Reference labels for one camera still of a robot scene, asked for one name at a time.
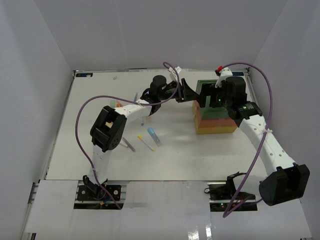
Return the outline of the purple pen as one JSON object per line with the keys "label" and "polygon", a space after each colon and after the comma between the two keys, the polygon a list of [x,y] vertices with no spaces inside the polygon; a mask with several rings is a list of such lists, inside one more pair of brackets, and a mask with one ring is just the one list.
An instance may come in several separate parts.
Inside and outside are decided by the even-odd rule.
{"label": "purple pen", "polygon": [[132,144],[125,138],[122,137],[122,140],[127,144],[127,146],[135,153],[136,149],[132,146]]}

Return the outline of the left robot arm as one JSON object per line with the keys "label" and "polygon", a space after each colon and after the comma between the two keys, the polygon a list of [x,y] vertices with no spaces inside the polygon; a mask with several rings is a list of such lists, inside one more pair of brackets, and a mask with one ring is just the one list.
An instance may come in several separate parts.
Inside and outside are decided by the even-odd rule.
{"label": "left robot arm", "polygon": [[155,114],[161,105],[169,100],[184,103],[200,101],[201,98],[188,86],[185,79],[175,77],[167,83],[163,75],[156,75],[136,101],[129,101],[121,107],[112,108],[107,105],[102,108],[89,131],[93,156],[89,156],[84,148],[80,147],[90,164],[89,175],[82,178],[90,196],[96,200],[105,196],[107,189],[104,183],[108,180],[107,167],[111,153],[120,144],[126,124]]}

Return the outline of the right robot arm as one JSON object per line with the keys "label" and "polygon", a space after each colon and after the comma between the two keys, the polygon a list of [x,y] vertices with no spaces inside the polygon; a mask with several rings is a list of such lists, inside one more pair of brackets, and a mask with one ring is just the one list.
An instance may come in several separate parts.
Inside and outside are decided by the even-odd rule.
{"label": "right robot arm", "polygon": [[245,80],[230,76],[218,86],[203,84],[197,102],[203,108],[207,100],[210,100],[211,108],[227,110],[229,117],[256,149],[267,174],[265,179],[240,172],[228,176],[226,195],[236,200],[245,191],[260,196],[268,206],[302,198],[310,170],[305,164],[297,164],[281,147],[258,105],[248,100]]}

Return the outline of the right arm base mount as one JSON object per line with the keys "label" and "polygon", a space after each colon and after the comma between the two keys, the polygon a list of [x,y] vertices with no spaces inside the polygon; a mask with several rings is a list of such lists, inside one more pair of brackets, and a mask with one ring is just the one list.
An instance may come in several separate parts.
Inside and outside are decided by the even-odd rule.
{"label": "right arm base mount", "polygon": [[[209,197],[209,206],[211,212],[224,212],[230,203],[236,189],[226,181],[209,182],[203,190],[204,194]],[[239,192],[233,201],[232,208],[239,206],[236,212],[255,212],[258,210],[257,199],[254,195],[247,192]]]}

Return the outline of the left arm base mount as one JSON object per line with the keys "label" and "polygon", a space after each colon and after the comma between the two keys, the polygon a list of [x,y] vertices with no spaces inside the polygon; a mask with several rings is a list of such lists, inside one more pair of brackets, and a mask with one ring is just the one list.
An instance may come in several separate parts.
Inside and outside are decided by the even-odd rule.
{"label": "left arm base mount", "polygon": [[117,203],[121,200],[121,185],[109,185],[108,180],[102,183],[102,187],[93,183],[87,175],[82,177],[82,184],[78,185],[75,197],[74,209],[82,210],[118,210]]}

